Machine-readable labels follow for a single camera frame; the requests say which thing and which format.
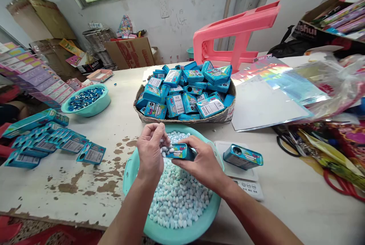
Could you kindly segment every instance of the red scissors handle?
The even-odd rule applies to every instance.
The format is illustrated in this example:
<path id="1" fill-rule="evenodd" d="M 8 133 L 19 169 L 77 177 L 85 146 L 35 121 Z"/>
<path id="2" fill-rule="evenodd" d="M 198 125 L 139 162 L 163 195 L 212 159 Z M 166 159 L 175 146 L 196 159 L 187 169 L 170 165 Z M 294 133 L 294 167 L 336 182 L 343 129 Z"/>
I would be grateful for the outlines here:
<path id="1" fill-rule="evenodd" d="M 338 189 L 335 185 L 333 185 L 333 183 L 330 181 L 330 179 L 328 177 L 329 174 L 336 178 L 336 180 L 337 180 L 338 184 L 341 186 L 342 190 Z M 345 196 L 352 196 L 365 203 L 365 198 L 360 197 L 357 194 L 355 187 L 352 185 L 352 183 L 342 179 L 341 177 L 337 176 L 336 174 L 332 174 L 329 169 L 324 169 L 323 177 L 324 177 L 324 180 L 327 182 L 327 184 L 336 192 L 343 194 Z"/>

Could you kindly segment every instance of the digital scale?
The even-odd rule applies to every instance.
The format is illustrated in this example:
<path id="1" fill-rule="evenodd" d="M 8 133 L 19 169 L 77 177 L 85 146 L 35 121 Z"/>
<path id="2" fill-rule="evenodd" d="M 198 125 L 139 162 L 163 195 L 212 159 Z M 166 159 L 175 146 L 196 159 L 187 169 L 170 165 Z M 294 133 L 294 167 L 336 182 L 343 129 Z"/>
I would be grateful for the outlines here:
<path id="1" fill-rule="evenodd" d="M 226 162 L 223 159 L 223 154 L 228 150 L 231 144 L 236 144 L 243 148 L 248 148 L 248 146 L 244 143 L 237 142 L 224 142 L 224 141 L 215 141 L 214 145 L 220 154 L 223 164 L 224 164 L 224 173 L 233 179 L 237 185 L 242 188 L 246 193 L 252 196 L 254 199 L 258 201 L 263 201 L 263 193 L 261 190 L 261 186 L 259 183 L 259 175 L 256 172 L 256 168 L 252 168 L 249 170 L 243 170 L 233 164 Z"/>

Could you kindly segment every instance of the human hand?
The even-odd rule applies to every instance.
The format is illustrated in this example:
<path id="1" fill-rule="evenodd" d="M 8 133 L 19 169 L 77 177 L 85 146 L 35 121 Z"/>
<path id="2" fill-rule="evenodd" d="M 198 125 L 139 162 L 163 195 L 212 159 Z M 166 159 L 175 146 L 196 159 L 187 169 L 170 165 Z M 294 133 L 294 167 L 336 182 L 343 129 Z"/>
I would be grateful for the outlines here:
<path id="1" fill-rule="evenodd" d="M 193 135 L 180 140 L 178 143 L 186 143 L 194 148 L 197 156 L 194 161 L 172 159 L 172 163 L 188 171 L 201 184 L 220 195 L 228 177 L 214 156 L 213 149 Z"/>
<path id="2" fill-rule="evenodd" d="M 163 158 L 160 152 L 160 140 L 168 146 L 171 141 L 163 123 L 146 124 L 137 140 L 140 157 L 138 176 L 144 179 L 160 179 L 163 172 Z"/>

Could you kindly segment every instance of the stack of pink boxes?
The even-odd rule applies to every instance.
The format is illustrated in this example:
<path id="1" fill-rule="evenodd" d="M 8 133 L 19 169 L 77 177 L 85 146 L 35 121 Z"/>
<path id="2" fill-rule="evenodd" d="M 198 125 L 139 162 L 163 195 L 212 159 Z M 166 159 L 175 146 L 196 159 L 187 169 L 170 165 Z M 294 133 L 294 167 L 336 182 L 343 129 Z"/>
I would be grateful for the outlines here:
<path id="1" fill-rule="evenodd" d="M 10 51 L 0 54 L 0 74 L 53 109 L 75 92 L 59 76 L 29 51 L 14 43 L 4 44 Z"/>

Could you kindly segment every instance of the blue wrapped candy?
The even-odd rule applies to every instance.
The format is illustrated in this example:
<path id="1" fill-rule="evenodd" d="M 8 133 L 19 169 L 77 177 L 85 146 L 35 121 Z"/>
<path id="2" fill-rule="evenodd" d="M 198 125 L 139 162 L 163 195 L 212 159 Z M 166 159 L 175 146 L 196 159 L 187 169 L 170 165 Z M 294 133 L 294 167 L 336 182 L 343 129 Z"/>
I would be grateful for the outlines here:
<path id="1" fill-rule="evenodd" d="M 89 106 L 94 103 L 104 93 L 104 88 L 95 87 L 81 92 L 80 94 L 71 98 L 68 106 L 69 111 L 76 111 Z"/>

